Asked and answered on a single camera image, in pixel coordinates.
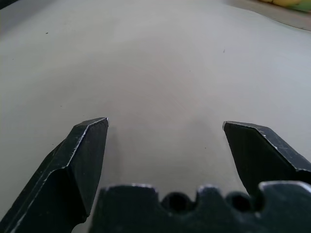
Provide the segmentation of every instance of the white table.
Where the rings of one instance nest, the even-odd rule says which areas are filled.
[[[110,119],[100,186],[243,190],[224,120],[311,159],[308,31],[213,0],[20,0],[0,21],[0,217],[96,117]]]

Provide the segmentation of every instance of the banana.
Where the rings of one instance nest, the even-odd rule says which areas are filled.
[[[299,11],[311,11],[311,0],[260,0]]]

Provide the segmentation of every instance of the screw hole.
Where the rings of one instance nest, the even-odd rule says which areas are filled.
[[[187,195],[174,192],[163,199],[162,206],[169,212],[180,214],[192,210],[193,203]]]
[[[244,193],[231,193],[226,197],[226,201],[240,212],[249,212],[252,210],[250,199]]]

